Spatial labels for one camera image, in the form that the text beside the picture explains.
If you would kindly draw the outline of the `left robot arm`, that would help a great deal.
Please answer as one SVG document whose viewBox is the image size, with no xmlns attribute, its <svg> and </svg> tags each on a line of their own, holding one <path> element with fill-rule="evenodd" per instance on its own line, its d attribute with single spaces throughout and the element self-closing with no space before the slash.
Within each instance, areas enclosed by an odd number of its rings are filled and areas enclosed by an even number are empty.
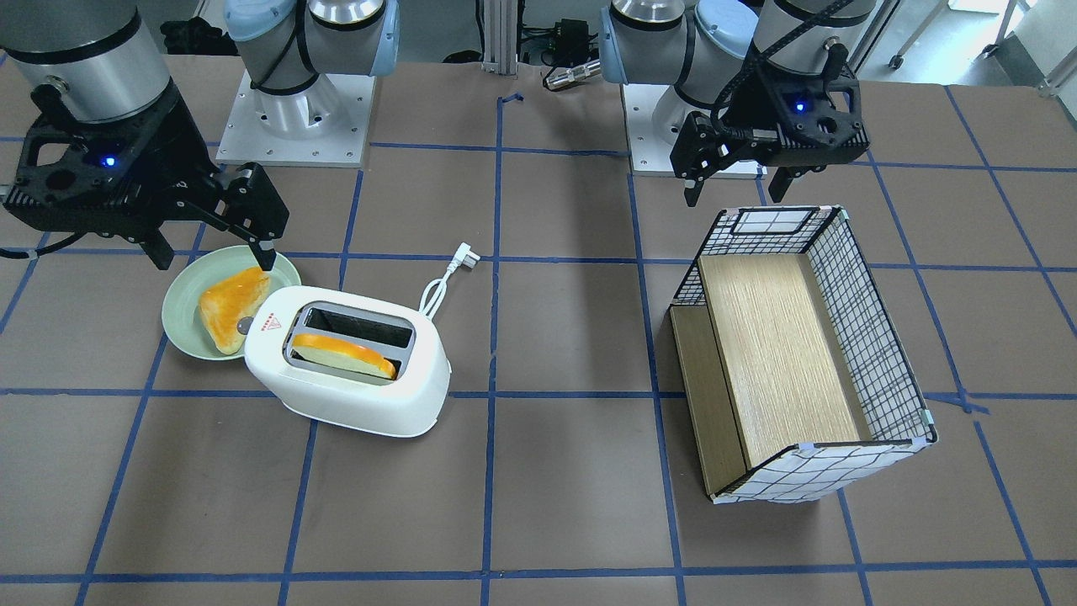
<svg viewBox="0 0 1077 606">
<path fill-rule="evenodd" d="M 681 101 L 670 163 L 695 206 L 735 163 L 793 180 L 857 160 L 870 147 L 847 39 L 872 1 L 613 1 L 599 59 L 611 83 L 666 85 Z"/>
</svg>

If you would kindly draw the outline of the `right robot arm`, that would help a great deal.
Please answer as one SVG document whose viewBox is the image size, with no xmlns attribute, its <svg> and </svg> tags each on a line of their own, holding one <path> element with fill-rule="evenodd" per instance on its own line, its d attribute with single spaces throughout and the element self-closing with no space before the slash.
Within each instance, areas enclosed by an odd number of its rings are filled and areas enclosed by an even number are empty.
<svg viewBox="0 0 1077 606">
<path fill-rule="evenodd" d="M 165 53 L 242 58 L 262 126 L 280 139 L 342 128 L 331 74 L 393 72 L 395 1 L 227 1 L 224 28 L 201 17 L 151 27 L 134 1 L 4 1 L 3 50 L 38 118 L 24 138 L 3 209 L 37 231 L 88 234 L 139 246 L 160 269 L 174 252 L 169 221 L 199 221 L 250 246 L 264 271 L 289 211 L 257 163 L 220 169 L 205 149 Z"/>
</svg>

